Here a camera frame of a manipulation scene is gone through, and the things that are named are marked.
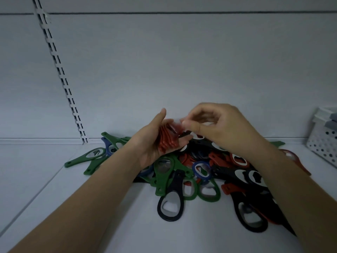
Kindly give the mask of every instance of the hand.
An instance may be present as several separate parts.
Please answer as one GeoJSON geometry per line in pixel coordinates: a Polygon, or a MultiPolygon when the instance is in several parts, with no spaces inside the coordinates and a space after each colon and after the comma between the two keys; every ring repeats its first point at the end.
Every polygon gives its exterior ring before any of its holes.
{"type": "Polygon", "coordinates": [[[186,129],[248,160],[259,144],[266,142],[240,111],[229,104],[200,103],[182,121],[186,129]]]}
{"type": "MultiPolygon", "coordinates": [[[[142,169],[151,165],[160,156],[165,154],[159,151],[158,145],[156,144],[159,127],[162,124],[173,122],[173,119],[164,120],[165,116],[166,109],[163,108],[161,112],[157,114],[148,125],[141,128],[135,135],[133,135],[133,137],[127,143],[128,145],[134,147],[139,154],[139,160],[142,169]]],[[[168,150],[166,151],[166,153],[170,153],[177,149],[183,148],[192,138],[193,136],[191,135],[179,138],[179,147],[168,150]]]]}

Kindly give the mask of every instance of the person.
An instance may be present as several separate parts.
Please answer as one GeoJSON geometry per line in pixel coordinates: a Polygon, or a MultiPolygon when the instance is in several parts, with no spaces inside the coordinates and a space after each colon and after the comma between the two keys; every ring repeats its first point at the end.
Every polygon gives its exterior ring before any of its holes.
{"type": "MultiPolygon", "coordinates": [[[[172,121],[164,120],[165,116],[162,109],[10,252],[95,252],[133,179],[163,154],[156,138],[162,123],[172,121]]],[[[265,140],[236,107],[201,103],[182,123],[185,129],[251,162],[305,251],[336,252],[337,202],[265,140]]],[[[180,138],[179,148],[191,138],[180,138]]]]}

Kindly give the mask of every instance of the pile of bottle openers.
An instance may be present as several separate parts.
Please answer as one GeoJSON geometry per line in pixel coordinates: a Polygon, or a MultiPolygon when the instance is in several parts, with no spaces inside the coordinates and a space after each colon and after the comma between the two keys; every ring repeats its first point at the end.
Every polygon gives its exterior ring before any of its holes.
{"type": "MultiPolygon", "coordinates": [[[[165,154],[151,166],[142,170],[134,183],[149,183],[156,188],[155,194],[160,196],[157,212],[166,221],[178,220],[184,210],[184,200],[194,200],[197,196],[207,202],[216,202],[221,192],[214,179],[223,180],[221,190],[225,195],[231,195],[234,210],[240,223],[249,231],[263,232],[268,222],[283,225],[295,234],[284,217],[268,187],[259,172],[245,159],[229,153],[214,142],[183,131],[177,123],[172,126],[161,126],[158,135],[158,148],[165,153],[179,146],[179,137],[193,135],[193,139],[173,153],[165,154]],[[186,194],[184,188],[191,187],[191,193],[186,194]],[[213,189],[212,195],[203,193],[203,189],[213,189]],[[258,221],[249,222],[245,214],[255,213],[258,221]]],[[[128,142],[129,137],[117,138],[102,133],[105,148],[99,147],[65,163],[65,167],[91,161],[84,174],[91,175],[109,156],[128,142]]],[[[272,142],[277,147],[284,144],[272,142]]],[[[291,158],[308,175],[299,158],[291,151],[280,149],[291,158]]]]}

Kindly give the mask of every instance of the person's right hand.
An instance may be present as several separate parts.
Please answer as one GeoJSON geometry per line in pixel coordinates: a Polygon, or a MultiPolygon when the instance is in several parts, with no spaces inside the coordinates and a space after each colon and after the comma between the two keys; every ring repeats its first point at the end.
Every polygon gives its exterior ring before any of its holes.
{"type": "Polygon", "coordinates": [[[213,141],[221,148],[250,159],[267,142],[235,106],[200,103],[182,119],[185,129],[213,141]]]}

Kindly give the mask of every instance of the perforated plastic basket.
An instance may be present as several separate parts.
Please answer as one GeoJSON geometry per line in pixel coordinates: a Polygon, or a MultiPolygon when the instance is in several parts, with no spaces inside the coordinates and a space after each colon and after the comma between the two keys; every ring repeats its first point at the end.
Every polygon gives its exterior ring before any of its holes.
{"type": "Polygon", "coordinates": [[[330,116],[337,113],[337,107],[320,107],[314,115],[315,126],[310,134],[307,147],[337,167],[337,129],[326,127],[330,116]]]}

